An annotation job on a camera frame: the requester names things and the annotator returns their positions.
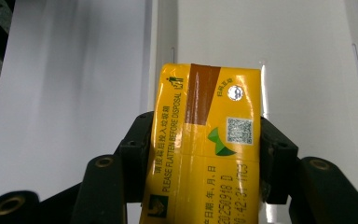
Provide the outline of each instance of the white surface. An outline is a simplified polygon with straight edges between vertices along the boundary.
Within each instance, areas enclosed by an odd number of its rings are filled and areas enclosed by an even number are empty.
[[[16,2],[0,80],[0,195],[44,200],[72,187],[147,111],[150,3]],[[139,205],[129,214],[137,223]]]
[[[358,189],[358,75],[344,1],[179,1],[178,12],[179,63],[264,61],[269,119],[300,158],[330,160]],[[278,221],[290,223],[284,209]]]

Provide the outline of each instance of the qr code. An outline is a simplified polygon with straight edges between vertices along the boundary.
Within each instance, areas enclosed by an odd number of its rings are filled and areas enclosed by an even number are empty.
[[[227,118],[227,141],[252,145],[253,121],[251,119]]]

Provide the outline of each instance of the yellow package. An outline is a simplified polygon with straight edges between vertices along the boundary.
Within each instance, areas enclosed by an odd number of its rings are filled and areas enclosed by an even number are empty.
[[[140,223],[257,223],[260,70],[161,70]]]

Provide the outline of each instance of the green leaf graphic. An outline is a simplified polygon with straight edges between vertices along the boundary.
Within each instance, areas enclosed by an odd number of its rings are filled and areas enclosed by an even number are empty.
[[[214,150],[217,156],[230,156],[236,153],[235,151],[228,149],[223,144],[223,142],[220,140],[219,132],[217,131],[217,128],[213,129],[209,133],[208,139],[216,143]]]

